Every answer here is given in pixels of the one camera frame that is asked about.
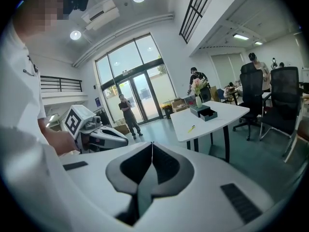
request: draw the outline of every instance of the chair backrest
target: chair backrest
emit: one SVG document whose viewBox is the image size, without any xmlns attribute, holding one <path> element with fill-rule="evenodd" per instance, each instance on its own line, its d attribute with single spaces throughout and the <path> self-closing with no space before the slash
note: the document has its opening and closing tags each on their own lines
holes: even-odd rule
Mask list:
<svg viewBox="0 0 309 232">
<path fill-rule="evenodd" d="M 296 119 L 300 102 L 299 77 L 297 67 L 272 70 L 271 101 L 283 119 Z"/>
<path fill-rule="evenodd" d="M 203 102 L 209 102 L 211 100 L 211 91 L 208 87 L 204 87 L 201 89 L 201 96 Z"/>
<path fill-rule="evenodd" d="M 263 72 L 254 68 L 253 71 L 240 75 L 242 84 L 242 100 L 248 105 L 250 110 L 255 110 L 257 114 L 262 112 L 262 87 Z"/>
</svg>

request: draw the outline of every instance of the black railing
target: black railing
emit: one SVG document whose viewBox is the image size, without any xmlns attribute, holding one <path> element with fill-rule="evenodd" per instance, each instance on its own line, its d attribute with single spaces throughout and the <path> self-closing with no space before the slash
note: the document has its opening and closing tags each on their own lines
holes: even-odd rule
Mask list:
<svg viewBox="0 0 309 232">
<path fill-rule="evenodd" d="M 41 75 L 41 90 L 46 92 L 82 92 L 82 81 Z"/>
<path fill-rule="evenodd" d="M 187 44 L 205 13 L 204 8 L 207 2 L 208 0 L 190 0 L 182 28 L 179 32 L 179 35 L 183 37 Z"/>
</svg>

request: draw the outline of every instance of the man in white shirt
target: man in white shirt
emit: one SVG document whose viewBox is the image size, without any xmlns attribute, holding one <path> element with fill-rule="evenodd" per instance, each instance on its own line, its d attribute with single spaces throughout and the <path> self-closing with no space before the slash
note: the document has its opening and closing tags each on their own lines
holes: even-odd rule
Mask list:
<svg viewBox="0 0 309 232">
<path fill-rule="evenodd" d="M 0 39 L 0 126 L 31 133 L 54 147 L 58 155 L 77 147 L 68 132 L 46 128 L 40 74 L 25 41 L 48 30 L 63 16 L 62 1 L 24 0 Z"/>
</svg>

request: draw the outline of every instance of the person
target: person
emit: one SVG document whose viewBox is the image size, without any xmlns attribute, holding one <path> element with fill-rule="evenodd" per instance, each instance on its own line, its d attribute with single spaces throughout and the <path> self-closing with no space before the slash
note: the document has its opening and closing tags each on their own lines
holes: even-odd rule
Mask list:
<svg viewBox="0 0 309 232">
<path fill-rule="evenodd" d="M 197 78 L 199 78 L 200 80 L 204 79 L 206 80 L 206 82 L 208 82 L 208 78 L 203 72 L 198 72 L 197 68 L 192 67 L 188 95 L 191 93 L 191 85 L 193 84 L 193 80 Z"/>
<path fill-rule="evenodd" d="M 127 99 L 125 98 L 123 94 L 119 95 L 119 99 L 121 101 L 119 103 L 119 108 L 124 113 L 126 124 L 129 127 L 130 132 L 132 133 L 133 139 L 136 139 L 136 135 L 135 135 L 133 127 L 136 128 L 139 136 L 143 136 L 143 134 L 140 131 L 140 127 L 137 124 L 136 118 L 131 110 L 131 107 L 132 107 L 131 103 L 127 101 Z"/>
<path fill-rule="evenodd" d="M 62 18 L 63 4 L 63 0 L 24 0 L 0 40 L 0 126 L 30 133 L 58 155 L 78 148 L 69 132 L 46 128 L 40 72 L 25 42 Z"/>
<path fill-rule="evenodd" d="M 257 70 L 262 70 L 262 72 L 263 72 L 263 87 L 262 87 L 262 90 L 264 92 L 270 92 L 270 85 L 269 85 L 270 72 L 269 72 L 268 67 L 266 66 L 266 64 L 264 62 L 258 61 L 256 55 L 253 52 L 251 52 L 249 54 L 249 59 L 254 64 L 254 67 Z"/>
</svg>

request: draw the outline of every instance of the man in black clothes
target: man in black clothes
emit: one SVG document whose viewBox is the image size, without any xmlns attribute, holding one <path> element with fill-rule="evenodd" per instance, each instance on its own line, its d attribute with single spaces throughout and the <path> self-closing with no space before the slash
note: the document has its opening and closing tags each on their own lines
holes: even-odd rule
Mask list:
<svg viewBox="0 0 309 232">
<path fill-rule="evenodd" d="M 195 67 L 191 68 L 191 78 L 190 78 L 190 84 L 189 84 L 189 90 L 188 95 L 191 93 L 191 85 L 193 84 L 193 80 L 199 78 L 200 80 L 204 79 L 206 82 L 208 82 L 207 76 L 203 72 L 198 72 Z"/>
<path fill-rule="evenodd" d="M 126 120 L 126 124 L 129 127 L 130 132 L 132 133 L 133 139 L 136 139 L 136 135 L 134 132 L 133 127 L 136 128 L 137 133 L 139 136 L 143 136 L 143 134 L 140 132 L 140 127 L 137 124 L 136 118 L 131 110 L 131 104 L 128 102 L 123 94 L 119 95 L 120 103 L 119 108 L 121 111 L 124 112 L 124 118 Z"/>
</svg>

